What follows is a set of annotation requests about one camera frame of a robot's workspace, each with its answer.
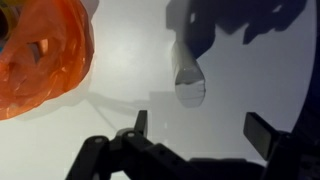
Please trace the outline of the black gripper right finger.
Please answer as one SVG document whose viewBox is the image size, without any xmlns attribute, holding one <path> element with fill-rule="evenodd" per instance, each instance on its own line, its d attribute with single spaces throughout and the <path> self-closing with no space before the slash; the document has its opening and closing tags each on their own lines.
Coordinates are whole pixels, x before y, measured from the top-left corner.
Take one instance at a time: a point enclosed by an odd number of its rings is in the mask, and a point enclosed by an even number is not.
<svg viewBox="0 0 320 180">
<path fill-rule="evenodd" d="M 247 112 L 243 134 L 267 162 L 261 180 L 320 180 L 320 148 Z"/>
</svg>

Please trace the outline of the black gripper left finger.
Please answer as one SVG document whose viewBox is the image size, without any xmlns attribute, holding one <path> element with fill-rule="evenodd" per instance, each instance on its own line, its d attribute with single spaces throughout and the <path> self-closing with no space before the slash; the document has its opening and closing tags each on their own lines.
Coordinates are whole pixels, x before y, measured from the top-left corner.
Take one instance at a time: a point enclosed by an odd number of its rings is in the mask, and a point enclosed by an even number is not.
<svg viewBox="0 0 320 180">
<path fill-rule="evenodd" d="M 110 180 L 124 172 L 131 180 L 192 180 L 200 172 L 166 146 L 147 139 L 148 112 L 140 110 L 133 128 L 109 140 L 87 138 L 65 180 Z"/>
</svg>

